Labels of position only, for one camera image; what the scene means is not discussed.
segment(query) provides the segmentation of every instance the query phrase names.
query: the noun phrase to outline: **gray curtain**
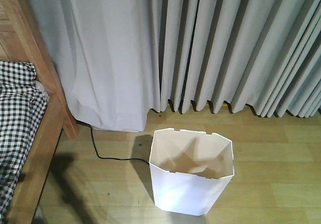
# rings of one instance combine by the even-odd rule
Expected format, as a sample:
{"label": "gray curtain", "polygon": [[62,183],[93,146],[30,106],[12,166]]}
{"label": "gray curtain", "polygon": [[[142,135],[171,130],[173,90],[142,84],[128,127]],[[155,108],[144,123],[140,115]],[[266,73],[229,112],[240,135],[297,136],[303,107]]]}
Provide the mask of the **gray curtain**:
{"label": "gray curtain", "polygon": [[73,115],[97,128],[142,131],[169,99],[268,117],[321,106],[320,0],[30,2]]}

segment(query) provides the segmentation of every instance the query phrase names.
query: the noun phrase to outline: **bedding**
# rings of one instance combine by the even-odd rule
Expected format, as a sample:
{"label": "bedding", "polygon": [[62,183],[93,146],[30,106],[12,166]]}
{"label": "bedding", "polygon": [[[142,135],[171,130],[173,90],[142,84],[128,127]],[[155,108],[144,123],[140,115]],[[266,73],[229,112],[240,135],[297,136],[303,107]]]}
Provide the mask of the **bedding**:
{"label": "bedding", "polygon": [[0,224],[46,106],[32,63],[0,61]]}

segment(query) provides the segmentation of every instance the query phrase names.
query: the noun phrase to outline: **white sheer curtain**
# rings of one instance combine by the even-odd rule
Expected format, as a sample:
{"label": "white sheer curtain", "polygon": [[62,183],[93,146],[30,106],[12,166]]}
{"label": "white sheer curtain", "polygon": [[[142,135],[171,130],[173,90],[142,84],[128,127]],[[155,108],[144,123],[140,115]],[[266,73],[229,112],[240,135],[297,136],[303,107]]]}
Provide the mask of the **white sheer curtain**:
{"label": "white sheer curtain", "polygon": [[185,113],[321,106],[320,0],[30,0],[72,114],[142,131],[168,99]]}

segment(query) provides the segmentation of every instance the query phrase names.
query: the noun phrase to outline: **black cable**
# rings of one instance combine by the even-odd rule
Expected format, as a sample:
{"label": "black cable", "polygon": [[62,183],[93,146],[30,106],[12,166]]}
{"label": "black cable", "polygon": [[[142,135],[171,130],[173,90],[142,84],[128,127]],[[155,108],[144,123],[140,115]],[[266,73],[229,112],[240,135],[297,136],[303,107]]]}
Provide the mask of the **black cable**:
{"label": "black cable", "polygon": [[121,158],[114,158],[114,157],[101,157],[101,156],[98,154],[98,151],[97,151],[97,147],[96,147],[96,144],[95,144],[94,135],[93,135],[93,133],[92,133],[92,127],[91,127],[91,126],[90,126],[90,133],[91,133],[92,144],[94,145],[96,155],[97,155],[97,157],[98,157],[99,159],[102,159],[102,160],[140,160],[140,161],[144,162],[145,164],[149,165],[149,163],[148,163],[146,160],[141,159],[141,158],[121,159]]}

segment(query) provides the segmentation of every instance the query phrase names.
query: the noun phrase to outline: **white trash bin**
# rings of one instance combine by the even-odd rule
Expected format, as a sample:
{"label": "white trash bin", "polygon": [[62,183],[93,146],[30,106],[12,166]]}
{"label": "white trash bin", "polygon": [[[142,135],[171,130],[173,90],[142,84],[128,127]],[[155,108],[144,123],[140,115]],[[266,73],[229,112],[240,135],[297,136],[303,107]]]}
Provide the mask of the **white trash bin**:
{"label": "white trash bin", "polygon": [[156,130],[149,167],[157,207],[203,215],[234,176],[232,141],[215,133]]}

